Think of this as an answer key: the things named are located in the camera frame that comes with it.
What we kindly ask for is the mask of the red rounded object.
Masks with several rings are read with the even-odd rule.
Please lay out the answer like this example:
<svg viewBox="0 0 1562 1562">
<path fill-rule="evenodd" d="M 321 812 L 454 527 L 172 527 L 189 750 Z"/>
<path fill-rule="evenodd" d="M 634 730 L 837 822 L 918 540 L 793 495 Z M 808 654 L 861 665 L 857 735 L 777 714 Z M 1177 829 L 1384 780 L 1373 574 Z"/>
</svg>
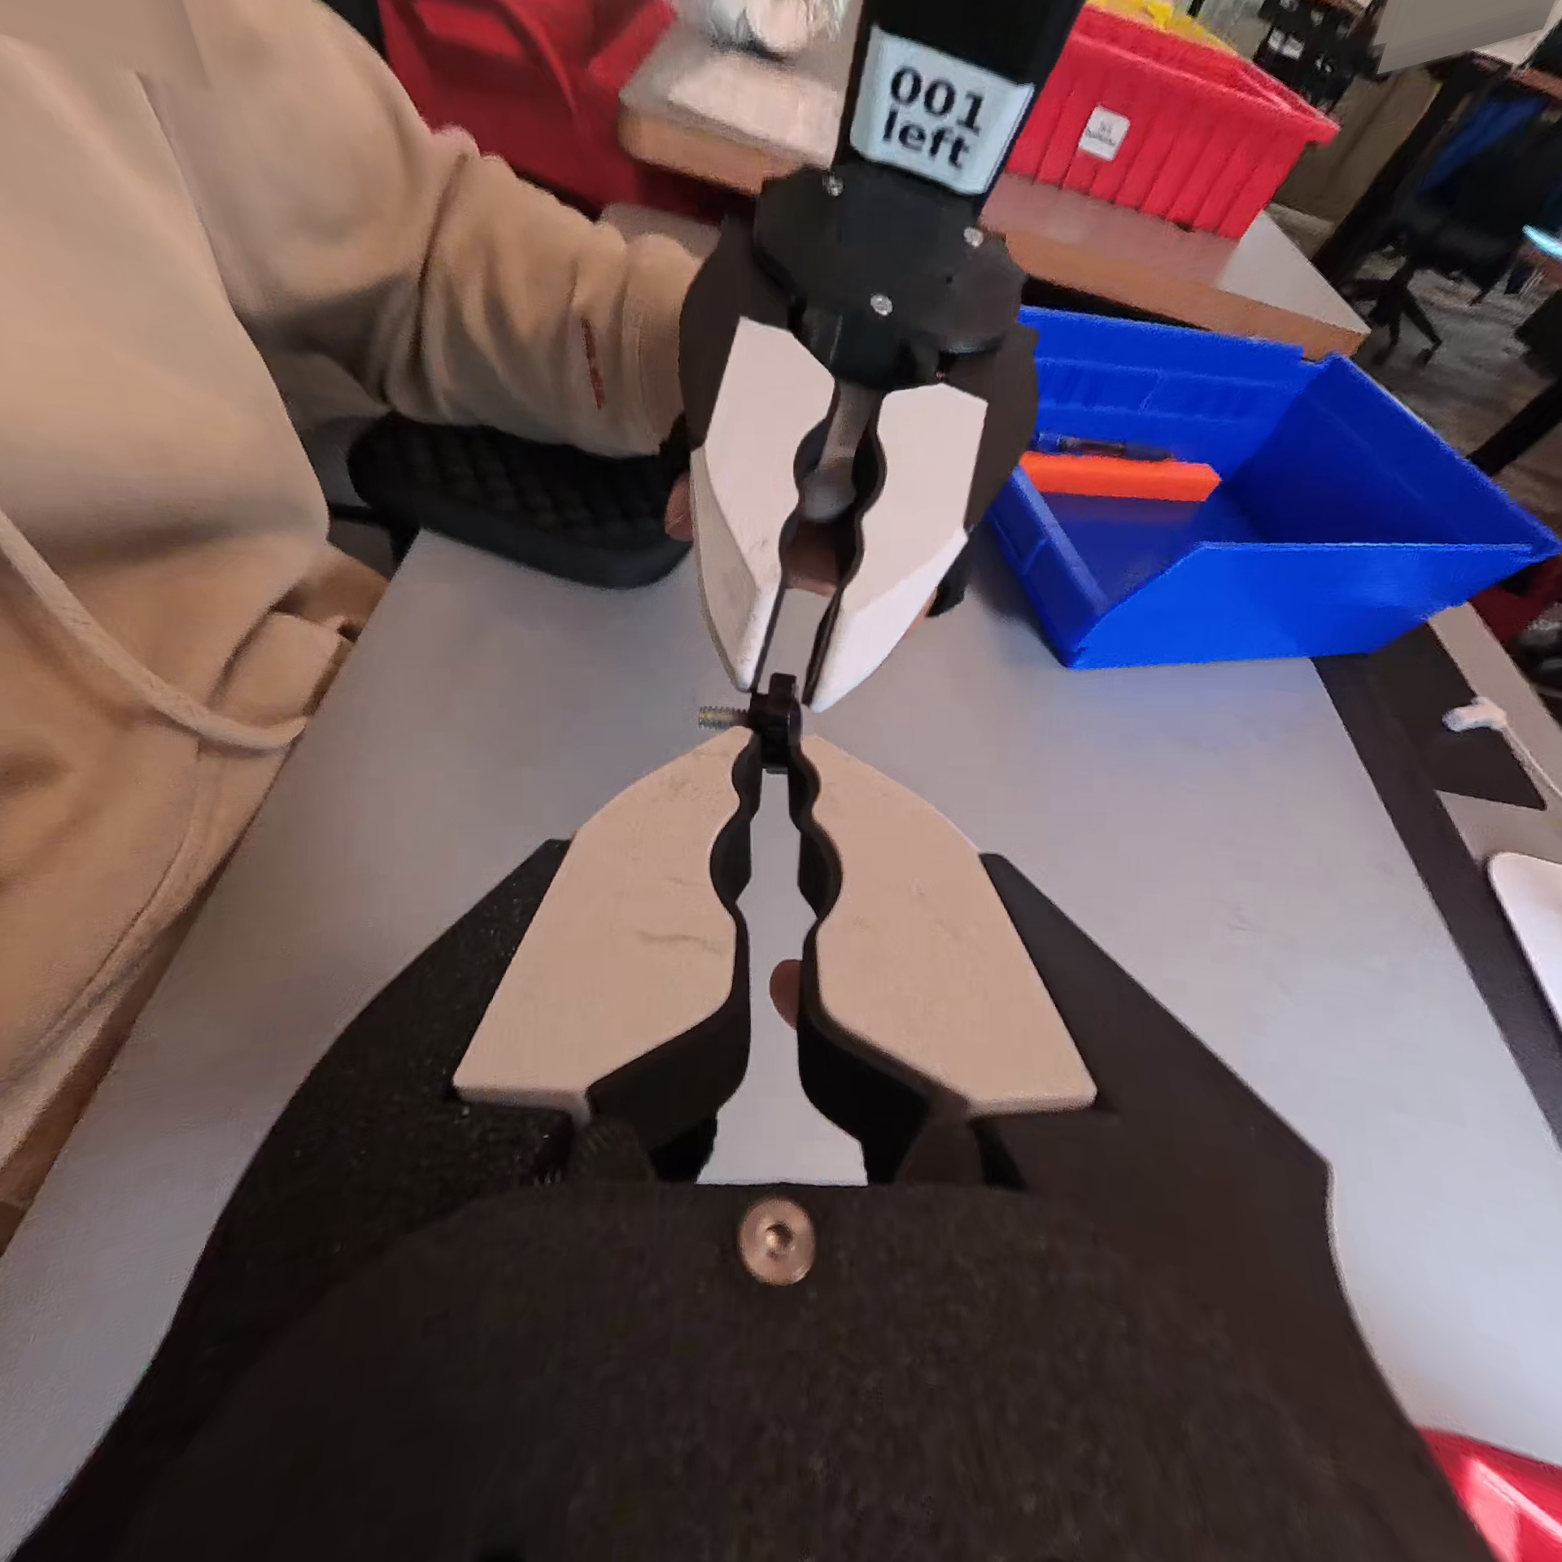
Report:
<svg viewBox="0 0 1562 1562">
<path fill-rule="evenodd" d="M 1447 1429 L 1421 1429 L 1497 1559 L 1560 1559 L 1560 1468 Z"/>
</svg>

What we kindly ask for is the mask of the person's beige hoodie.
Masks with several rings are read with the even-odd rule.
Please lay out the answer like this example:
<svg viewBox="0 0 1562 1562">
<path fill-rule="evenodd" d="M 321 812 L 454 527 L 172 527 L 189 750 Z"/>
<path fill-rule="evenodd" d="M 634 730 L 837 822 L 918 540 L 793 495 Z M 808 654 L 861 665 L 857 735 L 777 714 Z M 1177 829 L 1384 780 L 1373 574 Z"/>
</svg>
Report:
<svg viewBox="0 0 1562 1562">
<path fill-rule="evenodd" d="M 3 1235 L 380 598 L 297 382 L 385 406 L 377 148 L 438 131 L 321 2 L 176 2 L 173 69 L 116 8 L 3 19 Z"/>
</svg>

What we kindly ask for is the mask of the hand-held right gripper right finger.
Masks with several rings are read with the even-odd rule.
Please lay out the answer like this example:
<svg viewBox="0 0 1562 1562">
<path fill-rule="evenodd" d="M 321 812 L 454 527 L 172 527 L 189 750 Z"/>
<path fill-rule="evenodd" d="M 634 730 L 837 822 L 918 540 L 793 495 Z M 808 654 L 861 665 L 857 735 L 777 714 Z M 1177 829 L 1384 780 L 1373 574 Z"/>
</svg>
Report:
<svg viewBox="0 0 1562 1562">
<path fill-rule="evenodd" d="M 1091 1105 L 1095 1081 L 973 841 L 823 735 L 799 760 L 840 877 L 814 927 L 823 1019 L 941 1117 Z"/>
</svg>

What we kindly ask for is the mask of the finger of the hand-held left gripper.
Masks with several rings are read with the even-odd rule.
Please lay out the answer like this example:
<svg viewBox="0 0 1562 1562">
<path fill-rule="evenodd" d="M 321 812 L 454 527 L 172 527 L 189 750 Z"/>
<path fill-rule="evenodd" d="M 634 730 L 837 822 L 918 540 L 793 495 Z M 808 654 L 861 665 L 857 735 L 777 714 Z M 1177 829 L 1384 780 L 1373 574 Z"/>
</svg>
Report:
<svg viewBox="0 0 1562 1562">
<path fill-rule="evenodd" d="M 985 399 L 950 382 L 898 387 L 874 409 L 857 558 L 806 672 L 811 713 L 831 709 L 886 660 L 963 552 L 983 423 Z"/>
<path fill-rule="evenodd" d="M 786 326 L 738 320 L 711 423 L 691 446 L 698 589 L 738 690 L 752 690 L 783 593 L 797 453 L 823 429 L 835 380 Z"/>
</svg>

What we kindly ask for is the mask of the black seat cushion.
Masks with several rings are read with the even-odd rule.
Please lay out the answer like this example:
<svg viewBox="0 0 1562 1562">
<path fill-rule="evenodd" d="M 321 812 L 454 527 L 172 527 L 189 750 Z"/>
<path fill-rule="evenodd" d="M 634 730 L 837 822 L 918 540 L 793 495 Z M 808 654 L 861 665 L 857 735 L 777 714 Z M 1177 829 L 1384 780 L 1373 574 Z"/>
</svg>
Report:
<svg viewBox="0 0 1562 1562">
<path fill-rule="evenodd" d="M 606 589 L 646 587 L 691 545 L 667 533 L 670 453 L 599 456 L 486 425 L 373 421 L 345 474 L 392 535 L 440 533 L 544 576 Z"/>
</svg>

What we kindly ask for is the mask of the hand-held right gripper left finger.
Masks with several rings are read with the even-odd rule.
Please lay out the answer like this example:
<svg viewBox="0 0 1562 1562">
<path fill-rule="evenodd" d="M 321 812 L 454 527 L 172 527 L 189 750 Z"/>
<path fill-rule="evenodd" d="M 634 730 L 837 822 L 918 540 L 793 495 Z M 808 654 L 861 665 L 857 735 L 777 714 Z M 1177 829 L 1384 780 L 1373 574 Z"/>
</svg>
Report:
<svg viewBox="0 0 1562 1562">
<path fill-rule="evenodd" d="M 592 1087 L 731 997 L 736 919 L 711 859 L 738 813 L 734 767 L 750 738 L 711 735 L 577 829 L 454 1070 L 460 1100 L 583 1121 Z"/>
</svg>

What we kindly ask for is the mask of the black thumb screw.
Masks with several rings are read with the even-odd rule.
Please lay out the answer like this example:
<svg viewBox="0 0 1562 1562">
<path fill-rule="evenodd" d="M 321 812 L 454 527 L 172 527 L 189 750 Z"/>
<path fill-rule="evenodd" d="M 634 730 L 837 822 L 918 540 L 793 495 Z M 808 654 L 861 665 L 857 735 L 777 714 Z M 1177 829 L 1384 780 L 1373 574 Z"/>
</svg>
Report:
<svg viewBox="0 0 1562 1562">
<path fill-rule="evenodd" d="M 700 730 L 740 730 L 758 743 L 760 761 L 768 774 L 786 774 L 797 758 L 803 730 L 803 705 L 797 676 L 774 672 L 768 685 L 752 690 L 746 707 L 700 705 L 697 713 Z"/>
</svg>

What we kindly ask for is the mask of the person's left forearm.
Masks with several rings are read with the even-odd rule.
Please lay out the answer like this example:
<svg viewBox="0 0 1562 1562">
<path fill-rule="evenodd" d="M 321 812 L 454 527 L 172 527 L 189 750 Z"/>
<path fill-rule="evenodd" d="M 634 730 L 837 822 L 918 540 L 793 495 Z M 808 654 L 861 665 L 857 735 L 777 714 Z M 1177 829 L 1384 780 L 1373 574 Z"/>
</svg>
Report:
<svg viewBox="0 0 1562 1562">
<path fill-rule="evenodd" d="M 403 129 L 377 148 L 357 382 L 413 419 L 657 452 L 684 406 L 690 251 L 586 218 L 458 134 Z"/>
</svg>

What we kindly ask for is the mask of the clear bag white pieces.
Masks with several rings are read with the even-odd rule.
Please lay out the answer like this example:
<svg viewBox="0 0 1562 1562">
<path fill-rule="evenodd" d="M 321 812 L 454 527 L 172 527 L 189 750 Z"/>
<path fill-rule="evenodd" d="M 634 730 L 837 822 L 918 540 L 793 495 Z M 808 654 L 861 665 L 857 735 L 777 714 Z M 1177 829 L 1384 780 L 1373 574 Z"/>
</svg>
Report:
<svg viewBox="0 0 1562 1562">
<path fill-rule="evenodd" d="M 790 61 L 840 37 L 850 2 L 670 2 L 676 19 L 705 41 Z"/>
</svg>

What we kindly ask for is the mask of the blue office chair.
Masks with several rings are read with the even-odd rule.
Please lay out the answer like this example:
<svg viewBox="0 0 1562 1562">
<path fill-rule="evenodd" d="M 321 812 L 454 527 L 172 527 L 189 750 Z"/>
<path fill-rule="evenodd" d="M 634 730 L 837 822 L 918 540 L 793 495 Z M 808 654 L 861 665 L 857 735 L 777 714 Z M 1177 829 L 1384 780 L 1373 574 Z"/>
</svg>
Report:
<svg viewBox="0 0 1562 1562">
<path fill-rule="evenodd" d="M 1478 105 L 1438 153 L 1421 182 L 1402 198 L 1375 248 L 1394 259 L 1385 278 L 1358 278 L 1347 301 L 1366 305 L 1379 339 L 1372 365 L 1385 365 L 1414 326 L 1427 365 L 1441 335 L 1419 301 L 1424 272 L 1471 285 L 1482 304 L 1515 267 L 1525 229 L 1560 224 L 1560 101 L 1542 93 Z"/>
</svg>

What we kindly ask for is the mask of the person's left hand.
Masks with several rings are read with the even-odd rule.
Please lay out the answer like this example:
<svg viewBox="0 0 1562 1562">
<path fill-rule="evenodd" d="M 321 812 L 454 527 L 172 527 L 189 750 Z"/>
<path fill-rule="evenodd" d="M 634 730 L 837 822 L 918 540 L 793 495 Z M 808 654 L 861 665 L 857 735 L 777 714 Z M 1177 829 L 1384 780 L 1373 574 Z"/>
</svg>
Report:
<svg viewBox="0 0 1562 1562">
<path fill-rule="evenodd" d="M 783 585 L 821 598 L 835 595 L 841 581 L 845 528 L 837 521 L 799 516 L 780 545 Z"/>
</svg>

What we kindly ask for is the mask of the orange block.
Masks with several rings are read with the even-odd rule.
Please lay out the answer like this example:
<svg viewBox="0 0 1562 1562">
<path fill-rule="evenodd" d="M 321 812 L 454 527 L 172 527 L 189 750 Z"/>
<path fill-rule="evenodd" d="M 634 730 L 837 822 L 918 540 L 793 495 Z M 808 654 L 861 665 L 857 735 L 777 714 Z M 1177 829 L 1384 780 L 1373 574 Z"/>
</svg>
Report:
<svg viewBox="0 0 1562 1562">
<path fill-rule="evenodd" d="M 1028 452 L 1021 473 L 1041 495 L 1201 503 L 1221 486 L 1215 468 L 1178 459 Z"/>
</svg>

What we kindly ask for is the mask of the small red bin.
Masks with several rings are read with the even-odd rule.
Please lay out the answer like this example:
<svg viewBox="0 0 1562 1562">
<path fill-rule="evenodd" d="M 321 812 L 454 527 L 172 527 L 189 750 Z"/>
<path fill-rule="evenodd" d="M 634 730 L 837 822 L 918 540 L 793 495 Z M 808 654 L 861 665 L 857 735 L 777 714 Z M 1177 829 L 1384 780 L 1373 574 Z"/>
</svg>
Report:
<svg viewBox="0 0 1562 1562">
<path fill-rule="evenodd" d="M 667 2 L 378 2 L 389 66 L 431 126 L 566 205 L 644 205 L 718 220 L 726 198 L 634 159 L 619 140 L 624 84 L 673 28 Z"/>
</svg>

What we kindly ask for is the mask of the red bag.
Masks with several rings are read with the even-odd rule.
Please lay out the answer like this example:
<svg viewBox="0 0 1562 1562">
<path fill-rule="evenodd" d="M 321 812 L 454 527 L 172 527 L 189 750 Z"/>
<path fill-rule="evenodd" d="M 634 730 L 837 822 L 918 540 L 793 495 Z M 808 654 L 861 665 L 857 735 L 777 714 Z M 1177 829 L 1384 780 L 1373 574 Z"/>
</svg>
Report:
<svg viewBox="0 0 1562 1562">
<path fill-rule="evenodd" d="M 1512 640 L 1557 603 L 1560 558 L 1526 563 L 1471 599 L 1480 620 L 1500 643 L 1512 643 Z"/>
</svg>

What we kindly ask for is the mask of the blue plastic bin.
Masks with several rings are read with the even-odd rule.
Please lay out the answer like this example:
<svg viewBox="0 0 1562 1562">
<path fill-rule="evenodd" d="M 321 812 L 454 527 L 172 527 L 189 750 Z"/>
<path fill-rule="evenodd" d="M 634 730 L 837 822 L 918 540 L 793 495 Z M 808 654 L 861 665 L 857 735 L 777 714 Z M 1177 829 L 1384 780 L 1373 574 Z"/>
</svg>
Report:
<svg viewBox="0 0 1562 1562">
<path fill-rule="evenodd" d="M 1041 495 L 985 513 L 1053 656 L 1153 668 L 1373 654 L 1560 555 L 1355 362 L 1191 326 L 1023 308 L 1037 433 L 1164 449 L 1201 503 Z"/>
</svg>

